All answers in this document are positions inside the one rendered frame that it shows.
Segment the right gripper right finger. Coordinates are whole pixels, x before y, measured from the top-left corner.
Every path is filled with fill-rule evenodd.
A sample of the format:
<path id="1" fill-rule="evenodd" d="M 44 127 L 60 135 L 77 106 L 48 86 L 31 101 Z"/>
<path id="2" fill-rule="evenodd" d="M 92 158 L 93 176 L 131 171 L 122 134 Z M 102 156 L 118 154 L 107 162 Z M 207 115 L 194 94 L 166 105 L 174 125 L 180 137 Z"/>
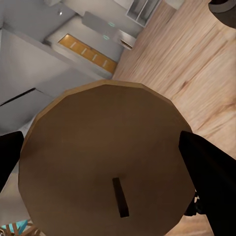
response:
<path id="1" fill-rule="evenodd" d="M 236 236 L 236 160 L 187 131 L 181 131 L 178 148 L 214 235 Z"/>

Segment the pillar candle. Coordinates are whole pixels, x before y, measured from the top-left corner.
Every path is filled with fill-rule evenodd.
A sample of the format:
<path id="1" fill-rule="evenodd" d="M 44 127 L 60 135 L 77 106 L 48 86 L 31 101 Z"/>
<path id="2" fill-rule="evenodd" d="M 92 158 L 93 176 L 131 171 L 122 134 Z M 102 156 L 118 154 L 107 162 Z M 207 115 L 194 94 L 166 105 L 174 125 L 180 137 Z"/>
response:
<path id="1" fill-rule="evenodd" d="M 102 79 L 39 112 L 20 150 L 18 188 L 46 236 L 165 236 L 196 188 L 182 158 L 191 126 L 142 83 Z"/>

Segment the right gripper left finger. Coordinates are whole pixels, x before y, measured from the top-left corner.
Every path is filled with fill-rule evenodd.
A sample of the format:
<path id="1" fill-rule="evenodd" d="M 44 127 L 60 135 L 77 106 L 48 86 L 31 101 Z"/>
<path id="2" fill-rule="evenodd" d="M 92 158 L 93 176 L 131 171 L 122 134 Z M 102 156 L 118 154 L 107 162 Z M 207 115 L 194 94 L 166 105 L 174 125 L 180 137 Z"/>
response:
<path id="1" fill-rule="evenodd" d="M 20 159 L 23 142 L 22 131 L 0 136 L 0 190 Z"/>

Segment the cauldron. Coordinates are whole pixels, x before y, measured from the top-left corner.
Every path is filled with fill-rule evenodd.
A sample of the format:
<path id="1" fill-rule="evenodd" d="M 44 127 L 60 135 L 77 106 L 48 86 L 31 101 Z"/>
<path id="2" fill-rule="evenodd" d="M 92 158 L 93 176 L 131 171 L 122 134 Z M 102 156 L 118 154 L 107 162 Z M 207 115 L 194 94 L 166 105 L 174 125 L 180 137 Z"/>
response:
<path id="1" fill-rule="evenodd" d="M 208 6 L 220 22 L 236 29 L 236 0 L 211 0 Z"/>

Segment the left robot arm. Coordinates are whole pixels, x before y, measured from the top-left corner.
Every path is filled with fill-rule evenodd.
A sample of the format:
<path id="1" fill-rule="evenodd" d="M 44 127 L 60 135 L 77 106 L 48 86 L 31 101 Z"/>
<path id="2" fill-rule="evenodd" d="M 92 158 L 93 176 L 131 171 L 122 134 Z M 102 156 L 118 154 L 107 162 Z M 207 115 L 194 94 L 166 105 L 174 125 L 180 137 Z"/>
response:
<path id="1" fill-rule="evenodd" d="M 195 196 L 189 204 L 185 216 L 193 216 L 196 213 L 206 215 L 195 191 Z M 18 173 L 11 173 L 4 187 L 0 190 L 0 226 L 25 220 L 30 221 L 30 219 L 30 215 L 19 193 Z"/>

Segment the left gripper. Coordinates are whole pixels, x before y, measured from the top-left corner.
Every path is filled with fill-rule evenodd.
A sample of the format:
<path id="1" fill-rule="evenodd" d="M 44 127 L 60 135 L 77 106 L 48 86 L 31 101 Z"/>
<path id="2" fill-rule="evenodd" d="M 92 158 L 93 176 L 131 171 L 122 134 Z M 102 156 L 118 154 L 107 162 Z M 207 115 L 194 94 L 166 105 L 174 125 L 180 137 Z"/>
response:
<path id="1" fill-rule="evenodd" d="M 198 194 L 195 191 L 195 196 L 194 196 L 193 200 L 191 201 L 191 203 L 189 204 L 189 206 L 185 212 L 185 216 L 193 216 L 193 215 L 196 215 L 196 213 L 199 213 L 201 215 L 206 215 L 203 205 L 202 205 L 200 199 L 198 198 Z"/>

